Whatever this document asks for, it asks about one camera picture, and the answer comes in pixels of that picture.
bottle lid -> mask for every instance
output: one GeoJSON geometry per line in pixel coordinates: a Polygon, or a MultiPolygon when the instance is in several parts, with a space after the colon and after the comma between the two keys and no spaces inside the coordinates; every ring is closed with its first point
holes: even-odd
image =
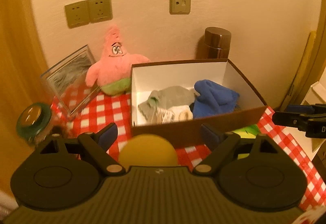
{"type": "Polygon", "coordinates": [[[230,49],[231,32],[219,27],[208,27],[205,29],[205,44],[213,48],[230,49]]]}
{"type": "Polygon", "coordinates": [[[51,120],[52,112],[49,105],[35,103],[28,106],[19,116],[16,124],[18,135],[32,143],[51,120]]]}

patrick star plush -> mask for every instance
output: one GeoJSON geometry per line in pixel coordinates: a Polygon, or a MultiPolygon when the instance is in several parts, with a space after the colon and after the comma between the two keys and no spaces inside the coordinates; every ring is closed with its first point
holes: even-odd
{"type": "Polygon", "coordinates": [[[105,43],[100,60],[93,64],[86,74],[86,85],[98,86],[107,95],[118,95],[130,89],[131,65],[149,62],[139,54],[129,54],[120,37],[120,31],[113,25],[105,35],[105,43]]]}

wall outlet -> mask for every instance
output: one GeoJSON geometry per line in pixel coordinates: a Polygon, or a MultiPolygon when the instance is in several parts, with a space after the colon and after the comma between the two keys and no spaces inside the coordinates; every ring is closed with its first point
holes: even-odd
{"type": "Polygon", "coordinates": [[[76,2],[65,6],[67,23],[70,28],[89,23],[87,1],[76,2]]]}
{"type": "Polygon", "coordinates": [[[170,0],[170,14],[189,14],[191,0],[170,0]]]}
{"type": "Polygon", "coordinates": [[[112,19],[111,0],[87,0],[92,23],[112,19]]]}

brown box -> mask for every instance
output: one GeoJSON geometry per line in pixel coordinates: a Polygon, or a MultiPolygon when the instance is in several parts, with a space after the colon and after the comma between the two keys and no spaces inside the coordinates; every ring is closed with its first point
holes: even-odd
{"type": "Polygon", "coordinates": [[[256,124],[267,105],[243,73],[226,59],[182,60],[136,64],[132,66],[131,132],[156,134],[175,148],[203,144],[199,130],[209,124],[221,132],[256,124]],[[169,124],[148,125],[137,106],[146,101],[152,90],[169,86],[193,89],[196,81],[208,79],[240,94],[241,111],[169,124]]]}

plush toy eye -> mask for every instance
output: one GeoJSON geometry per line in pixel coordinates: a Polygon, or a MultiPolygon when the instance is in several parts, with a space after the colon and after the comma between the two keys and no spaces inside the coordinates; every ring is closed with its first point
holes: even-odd
{"type": "Polygon", "coordinates": [[[114,55],[118,54],[118,48],[117,48],[116,46],[114,46],[114,47],[112,48],[112,53],[113,53],[114,55]]]}

